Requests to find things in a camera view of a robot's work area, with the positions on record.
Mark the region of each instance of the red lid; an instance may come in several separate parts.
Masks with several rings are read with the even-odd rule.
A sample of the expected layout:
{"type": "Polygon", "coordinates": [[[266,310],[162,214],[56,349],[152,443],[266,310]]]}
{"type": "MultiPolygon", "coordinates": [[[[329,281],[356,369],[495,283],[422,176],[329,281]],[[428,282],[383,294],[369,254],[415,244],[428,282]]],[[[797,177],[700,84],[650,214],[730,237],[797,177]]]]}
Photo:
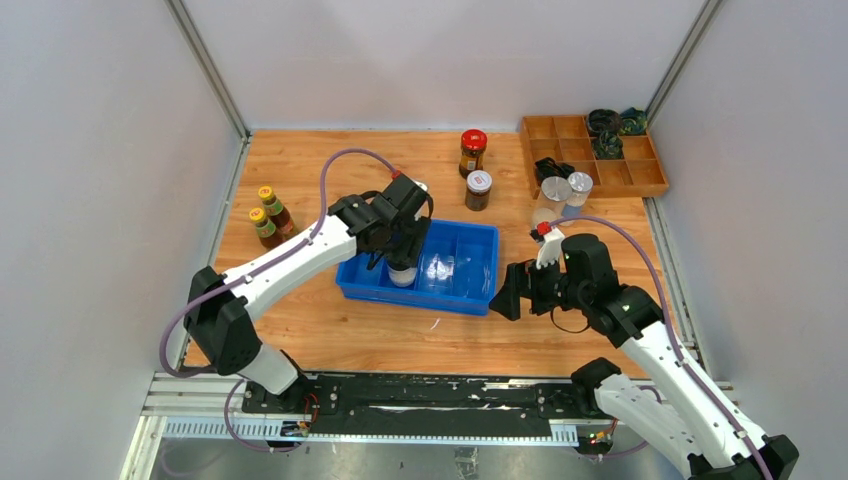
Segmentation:
{"type": "Polygon", "coordinates": [[[471,129],[462,132],[462,146],[469,150],[486,148],[486,134],[482,130],[471,129]]]}

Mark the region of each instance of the wooden surface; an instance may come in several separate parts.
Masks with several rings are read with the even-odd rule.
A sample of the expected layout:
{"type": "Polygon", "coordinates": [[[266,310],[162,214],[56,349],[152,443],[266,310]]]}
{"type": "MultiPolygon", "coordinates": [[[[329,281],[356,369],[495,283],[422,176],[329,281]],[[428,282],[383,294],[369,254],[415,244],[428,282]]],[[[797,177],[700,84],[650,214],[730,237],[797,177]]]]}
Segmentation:
{"type": "MultiPolygon", "coordinates": [[[[263,253],[247,218],[248,210],[259,205],[260,185],[273,185],[297,225],[308,226],[318,215],[318,179],[324,161],[351,146],[372,149],[410,177],[427,183],[435,200],[434,218],[496,225],[500,229],[498,288],[507,263],[535,258],[537,247],[527,235],[533,200],[518,134],[489,136],[484,166],[494,186],[488,208],[472,212],[465,207],[465,182],[457,172],[458,132],[263,131],[253,139],[215,264],[217,271],[263,253]]],[[[382,190],[389,181],[388,171],[379,162],[349,155],[330,168],[328,199],[332,203],[343,195],[382,190]]],[[[659,265],[641,199],[590,198],[584,213],[621,225],[659,265]]],[[[623,238],[589,222],[565,229],[566,235],[579,232],[595,233],[606,242],[622,282],[654,294],[647,268],[623,238]]],[[[473,317],[346,300],[335,285],[335,274],[335,268],[318,274],[256,323],[264,342],[284,349],[304,369],[568,376],[586,362],[605,356],[625,373],[645,376],[605,337],[592,331],[563,333],[547,316],[525,313],[510,322],[494,313],[473,317]]],[[[558,311],[556,318],[569,329],[585,325],[575,312],[558,311]]],[[[205,363],[200,350],[191,345],[186,364],[205,363]]]]}
{"type": "Polygon", "coordinates": [[[521,148],[530,194],[539,196],[536,161],[550,157],[565,162],[595,182],[595,198],[656,197],[668,190],[654,142],[649,134],[622,135],[622,160],[599,160],[582,115],[535,116],[521,119],[521,148]]]}

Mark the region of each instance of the wooden tabletop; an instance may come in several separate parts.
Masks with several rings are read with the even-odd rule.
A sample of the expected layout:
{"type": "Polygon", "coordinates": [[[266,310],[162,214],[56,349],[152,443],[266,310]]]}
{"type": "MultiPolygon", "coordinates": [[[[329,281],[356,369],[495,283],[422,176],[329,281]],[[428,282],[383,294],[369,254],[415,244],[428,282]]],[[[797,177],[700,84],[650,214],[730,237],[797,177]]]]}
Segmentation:
{"type": "MultiPolygon", "coordinates": [[[[318,179],[327,157],[346,147],[371,149],[411,178],[426,183],[435,200],[433,218],[495,225],[500,230],[499,289],[508,263],[535,258],[528,236],[533,200],[528,192],[518,134],[489,135],[484,168],[494,186],[481,212],[465,207],[465,181],[457,172],[459,132],[261,131],[253,138],[247,163],[215,264],[222,272],[264,252],[247,212],[259,206],[257,190],[272,185],[299,227],[318,218],[318,179]]],[[[340,158],[327,177],[328,202],[341,196],[382,190],[390,182],[386,168],[364,155],[340,158]]],[[[633,235],[659,267],[642,200],[590,198],[583,210],[604,217],[633,235]]],[[[604,241],[621,282],[654,295],[648,269],[635,250],[602,225],[577,222],[566,235],[590,232],[604,241]]],[[[510,322],[347,300],[335,284],[336,269],[316,275],[274,305],[256,322],[259,337],[285,350],[307,370],[369,370],[568,376],[585,363],[607,357],[624,373],[644,372],[609,341],[591,330],[563,333],[548,316],[524,313],[510,322]]],[[[529,300],[522,305],[529,309],[529,300]]],[[[574,311],[557,311],[558,323],[579,330],[586,320],[574,311]]],[[[186,365],[206,364],[190,345],[186,365]]]]}

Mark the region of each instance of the wooden compartment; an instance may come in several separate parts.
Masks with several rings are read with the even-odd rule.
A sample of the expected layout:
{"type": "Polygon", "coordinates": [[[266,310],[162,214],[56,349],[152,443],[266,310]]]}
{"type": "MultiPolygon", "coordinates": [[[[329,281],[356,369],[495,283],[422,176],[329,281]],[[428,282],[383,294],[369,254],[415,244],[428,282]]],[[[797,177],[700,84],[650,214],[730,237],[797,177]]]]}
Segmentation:
{"type": "Polygon", "coordinates": [[[519,136],[533,198],[539,196],[534,164],[545,157],[591,175],[595,181],[594,197],[655,197],[668,190],[650,133],[622,136],[623,160],[595,158],[586,117],[582,115],[524,117],[519,136]]]}

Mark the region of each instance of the blue tray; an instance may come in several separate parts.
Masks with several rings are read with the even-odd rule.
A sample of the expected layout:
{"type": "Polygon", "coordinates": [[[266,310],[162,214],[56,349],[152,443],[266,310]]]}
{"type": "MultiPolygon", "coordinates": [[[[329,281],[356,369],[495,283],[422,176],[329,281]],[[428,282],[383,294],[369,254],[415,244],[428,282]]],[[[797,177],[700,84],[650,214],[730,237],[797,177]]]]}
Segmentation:
{"type": "Polygon", "coordinates": [[[368,255],[339,265],[336,284],[345,298],[484,316],[498,279],[498,229],[433,220],[415,282],[396,287],[380,261],[366,270],[368,255]]]}

